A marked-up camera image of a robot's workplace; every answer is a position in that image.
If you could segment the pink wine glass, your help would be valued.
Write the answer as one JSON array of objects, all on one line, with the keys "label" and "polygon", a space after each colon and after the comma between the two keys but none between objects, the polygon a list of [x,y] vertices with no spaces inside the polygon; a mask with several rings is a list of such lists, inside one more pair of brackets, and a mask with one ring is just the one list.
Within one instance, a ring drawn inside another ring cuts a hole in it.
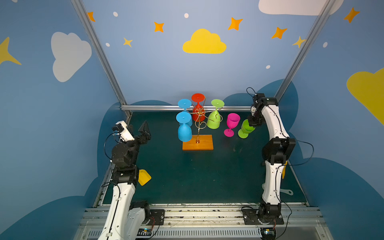
[{"label": "pink wine glass", "polygon": [[225,129],[224,130],[224,135],[226,137],[233,137],[234,136],[234,131],[233,129],[237,127],[237,125],[239,124],[241,120],[241,117],[236,114],[236,113],[230,113],[227,117],[227,127],[228,129]]}]

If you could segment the blue wine glass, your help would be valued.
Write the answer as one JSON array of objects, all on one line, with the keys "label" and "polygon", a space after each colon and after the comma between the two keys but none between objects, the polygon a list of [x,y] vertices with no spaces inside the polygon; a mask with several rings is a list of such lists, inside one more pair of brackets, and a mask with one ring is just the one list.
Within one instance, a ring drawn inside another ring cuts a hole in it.
[{"label": "blue wine glass", "polygon": [[192,129],[189,122],[192,120],[191,114],[188,112],[180,112],[176,116],[176,120],[180,126],[178,128],[178,138],[182,142],[189,142],[192,139]]},{"label": "blue wine glass", "polygon": [[188,122],[188,125],[191,127],[193,124],[192,114],[188,111],[188,108],[192,105],[192,102],[189,99],[181,99],[178,102],[178,106],[183,109],[183,112],[186,112],[190,115],[191,119]]}]

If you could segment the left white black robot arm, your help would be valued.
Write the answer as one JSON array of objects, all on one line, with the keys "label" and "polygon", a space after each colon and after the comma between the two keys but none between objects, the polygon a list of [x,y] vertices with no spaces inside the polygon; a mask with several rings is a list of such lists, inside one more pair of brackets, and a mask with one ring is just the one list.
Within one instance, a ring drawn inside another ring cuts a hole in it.
[{"label": "left white black robot arm", "polygon": [[150,208],[146,201],[132,203],[139,182],[137,159],[140,146],[151,138],[148,122],[143,122],[139,135],[133,136],[125,121],[113,127],[120,142],[112,149],[111,162],[114,164],[112,178],[106,183],[113,186],[113,197],[100,240],[134,240],[139,229],[150,219]]}]

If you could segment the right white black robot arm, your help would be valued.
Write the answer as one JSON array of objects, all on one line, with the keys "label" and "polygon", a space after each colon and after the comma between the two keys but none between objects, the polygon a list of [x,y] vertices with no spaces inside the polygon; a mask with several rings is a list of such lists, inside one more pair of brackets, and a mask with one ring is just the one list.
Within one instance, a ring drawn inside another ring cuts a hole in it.
[{"label": "right white black robot arm", "polygon": [[270,140],[262,149],[266,178],[258,210],[258,219],[266,224],[281,217],[281,179],[283,169],[296,145],[296,140],[290,138],[284,128],[276,98],[256,93],[253,96],[251,115],[249,115],[248,121],[251,127],[266,123],[270,136]]}]

